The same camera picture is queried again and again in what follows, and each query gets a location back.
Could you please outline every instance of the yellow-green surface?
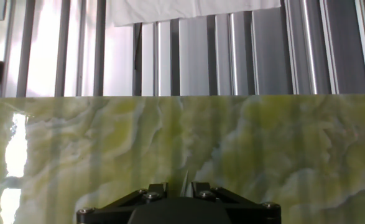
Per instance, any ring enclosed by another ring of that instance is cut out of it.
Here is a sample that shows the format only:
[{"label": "yellow-green surface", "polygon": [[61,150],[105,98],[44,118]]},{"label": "yellow-green surface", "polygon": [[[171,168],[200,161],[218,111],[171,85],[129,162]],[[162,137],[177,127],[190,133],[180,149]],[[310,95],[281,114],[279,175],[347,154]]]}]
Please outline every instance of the yellow-green surface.
[{"label": "yellow-green surface", "polygon": [[365,95],[0,100],[0,223],[177,195],[188,170],[283,223],[365,223]]}]

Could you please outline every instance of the black metal bracket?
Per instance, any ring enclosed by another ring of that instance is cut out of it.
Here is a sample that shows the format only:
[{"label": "black metal bracket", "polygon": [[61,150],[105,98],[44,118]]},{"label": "black metal bracket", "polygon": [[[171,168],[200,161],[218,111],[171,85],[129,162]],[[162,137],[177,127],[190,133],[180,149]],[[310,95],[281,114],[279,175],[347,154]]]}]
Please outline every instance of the black metal bracket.
[{"label": "black metal bracket", "polygon": [[281,207],[257,204],[222,187],[192,182],[193,197],[169,198],[169,185],[151,184],[101,208],[77,211],[77,223],[258,223],[281,224]]}]

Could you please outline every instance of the green marble pattern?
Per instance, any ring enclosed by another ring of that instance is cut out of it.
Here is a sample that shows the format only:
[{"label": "green marble pattern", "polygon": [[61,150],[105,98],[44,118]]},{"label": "green marble pattern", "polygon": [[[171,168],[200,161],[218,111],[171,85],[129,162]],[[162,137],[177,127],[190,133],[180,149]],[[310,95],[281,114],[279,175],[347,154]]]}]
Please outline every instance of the green marble pattern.
[{"label": "green marble pattern", "polygon": [[365,95],[0,99],[0,223],[74,223],[151,183],[365,223]]}]

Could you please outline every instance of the screw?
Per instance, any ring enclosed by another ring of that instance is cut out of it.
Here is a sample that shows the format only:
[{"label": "screw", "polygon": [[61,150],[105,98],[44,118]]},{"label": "screw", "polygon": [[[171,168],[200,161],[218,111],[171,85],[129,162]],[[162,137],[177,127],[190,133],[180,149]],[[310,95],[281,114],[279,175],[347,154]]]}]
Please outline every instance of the screw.
[{"label": "screw", "polygon": [[148,194],[145,194],[145,197],[149,200],[157,199],[160,197],[160,194],[157,192],[149,192]]},{"label": "screw", "polygon": [[202,190],[201,192],[199,192],[199,196],[201,198],[210,198],[214,197],[214,194],[209,190]]},{"label": "screw", "polygon": [[262,206],[268,208],[268,209],[273,209],[273,208],[279,208],[280,205],[276,204],[275,202],[264,202],[262,203]]},{"label": "screw", "polygon": [[84,208],[80,209],[78,211],[78,213],[80,213],[80,214],[88,214],[88,213],[91,213],[91,212],[94,212],[94,211],[95,211],[95,208],[84,207]]},{"label": "screw", "polygon": [[138,193],[140,194],[146,194],[147,193],[147,189],[139,189]]}]

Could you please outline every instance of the white cloth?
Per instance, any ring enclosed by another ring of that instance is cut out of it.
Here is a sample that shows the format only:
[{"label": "white cloth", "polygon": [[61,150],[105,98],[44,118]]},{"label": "white cloth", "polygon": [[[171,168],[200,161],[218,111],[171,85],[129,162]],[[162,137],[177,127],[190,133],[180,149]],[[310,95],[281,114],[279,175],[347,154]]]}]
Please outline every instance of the white cloth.
[{"label": "white cloth", "polygon": [[280,0],[110,0],[115,26],[280,7]]}]

